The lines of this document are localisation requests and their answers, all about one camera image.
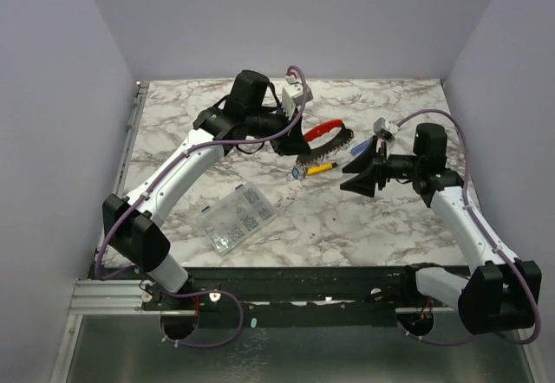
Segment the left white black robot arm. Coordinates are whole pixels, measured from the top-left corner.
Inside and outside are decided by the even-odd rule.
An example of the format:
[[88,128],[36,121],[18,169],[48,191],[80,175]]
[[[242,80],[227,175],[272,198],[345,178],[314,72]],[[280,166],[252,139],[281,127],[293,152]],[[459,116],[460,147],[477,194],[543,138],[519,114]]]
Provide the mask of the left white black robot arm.
[[102,260],[112,247],[161,287],[169,307],[184,308],[192,289],[188,272],[170,253],[161,227],[173,207],[193,184],[233,148],[270,143],[278,155],[310,150],[302,134],[302,116],[311,99],[303,71],[289,66],[286,85],[274,107],[264,106],[275,87],[252,70],[237,74],[229,94],[202,110],[174,153],[140,186],[125,197],[109,195],[102,205],[104,238],[95,259],[101,279]]

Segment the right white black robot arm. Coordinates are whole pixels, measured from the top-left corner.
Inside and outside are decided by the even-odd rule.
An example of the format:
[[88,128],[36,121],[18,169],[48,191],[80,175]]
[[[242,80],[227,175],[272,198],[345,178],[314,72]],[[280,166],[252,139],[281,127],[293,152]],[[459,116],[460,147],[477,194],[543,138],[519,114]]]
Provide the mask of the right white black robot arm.
[[538,329],[541,270],[504,244],[468,197],[467,176],[447,168],[445,128],[419,124],[410,155],[389,153],[398,131],[385,119],[375,122],[369,145],[343,168],[352,177],[341,183],[341,190],[372,198],[391,180],[409,182],[447,226],[470,273],[464,278],[421,263],[399,283],[400,299],[409,306],[428,297],[442,302],[459,314],[471,334]]

